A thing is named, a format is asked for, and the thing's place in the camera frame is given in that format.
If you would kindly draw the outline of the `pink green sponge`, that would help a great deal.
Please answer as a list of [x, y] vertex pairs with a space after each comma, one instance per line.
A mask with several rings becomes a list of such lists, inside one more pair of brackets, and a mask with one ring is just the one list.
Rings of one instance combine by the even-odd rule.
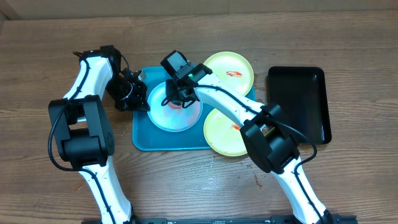
[[167, 106], [173, 110], [182, 109], [182, 103], [179, 101], [178, 102], [170, 101], [167, 103]]

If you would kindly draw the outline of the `yellow-green plate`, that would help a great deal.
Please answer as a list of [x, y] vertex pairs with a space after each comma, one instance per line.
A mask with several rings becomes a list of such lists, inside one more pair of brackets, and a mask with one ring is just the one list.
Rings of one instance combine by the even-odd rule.
[[240, 127], [217, 109], [206, 117], [203, 133], [208, 145], [219, 154], [229, 157], [247, 154]]
[[217, 74], [228, 87], [246, 96], [254, 83], [251, 64], [235, 52], [218, 52], [208, 57], [203, 63]]

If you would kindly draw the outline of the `light blue plate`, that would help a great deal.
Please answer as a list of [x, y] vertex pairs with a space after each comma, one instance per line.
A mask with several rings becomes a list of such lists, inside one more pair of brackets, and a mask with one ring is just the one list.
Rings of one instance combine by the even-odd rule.
[[180, 132], [191, 128], [200, 118], [203, 104], [195, 102], [188, 108], [173, 110], [167, 105], [161, 106], [165, 98], [165, 82], [158, 84], [148, 96], [150, 120], [160, 129]]

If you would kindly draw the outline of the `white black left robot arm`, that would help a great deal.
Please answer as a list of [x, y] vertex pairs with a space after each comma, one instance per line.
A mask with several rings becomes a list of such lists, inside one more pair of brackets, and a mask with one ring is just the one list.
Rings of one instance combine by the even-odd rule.
[[80, 71], [73, 86], [49, 103], [49, 158], [56, 168], [85, 179], [101, 212], [100, 223], [139, 223], [116, 175], [114, 133], [102, 99], [109, 93], [119, 111], [149, 111], [144, 74], [122, 69], [126, 58], [113, 45], [75, 55]]

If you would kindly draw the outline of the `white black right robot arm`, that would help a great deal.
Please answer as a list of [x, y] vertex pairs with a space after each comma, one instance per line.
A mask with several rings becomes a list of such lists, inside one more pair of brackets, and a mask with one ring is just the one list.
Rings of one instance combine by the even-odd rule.
[[308, 137], [291, 127], [282, 108], [264, 105], [226, 86], [212, 69], [193, 65], [183, 53], [172, 51], [161, 66], [171, 76], [171, 93], [162, 104], [181, 101], [188, 108], [196, 101], [211, 105], [239, 126], [248, 156], [265, 173], [271, 173], [286, 194], [294, 217], [300, 223], [333, 223], [330, 211], [317, 198], [303, 164], [314, 159], [300, 158], [298, 146]]

